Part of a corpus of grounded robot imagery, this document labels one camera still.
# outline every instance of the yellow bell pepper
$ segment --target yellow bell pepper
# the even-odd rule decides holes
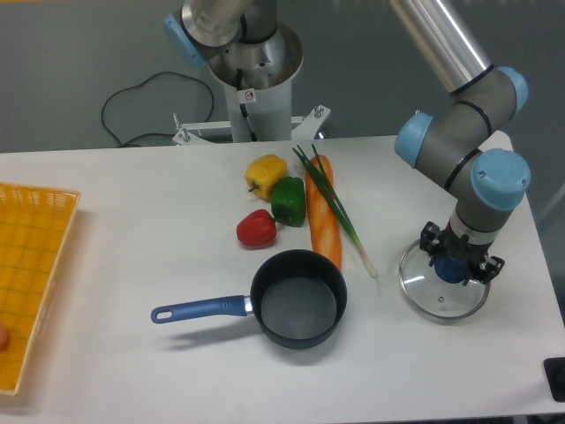
[[[286,175],[286,161],[277,155],[264,155],[255,159],[245,171],[245,181],[264,201],[269,201],[276,183]]]

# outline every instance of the green bell pepper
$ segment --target green bell pepper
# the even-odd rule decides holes
[[[299,227],[306,217],[306,193],[300,177],[284,177],[271,193],[271,212],[278,223]]]

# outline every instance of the bell pepper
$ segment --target bell pepper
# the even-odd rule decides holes
[[[306,217],[306,194],[300,177],[284,177],[271,194],[271,212],[284,225],[299,227]]]
[[[255,159],[245,171],[245,181],[264,201],[269,201],[275,184],[286,175],[286,161],[277,155],[264,155]]]
[[[275,220],[265,209],[246,216],[236,228],[237,239],[251,249],[261,249],[275,243]]]

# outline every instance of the yellow plastic basket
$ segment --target yellow plastic basket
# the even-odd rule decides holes
[[[0,183],[0,394],[15,395],[80,193]]]

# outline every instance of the red bell pepper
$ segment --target red bell pepper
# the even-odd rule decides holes
[[[252,212],[237,225],[237,239],[246,247],[261,249],[271,246],[275,238],[275,220],[265,209]]]

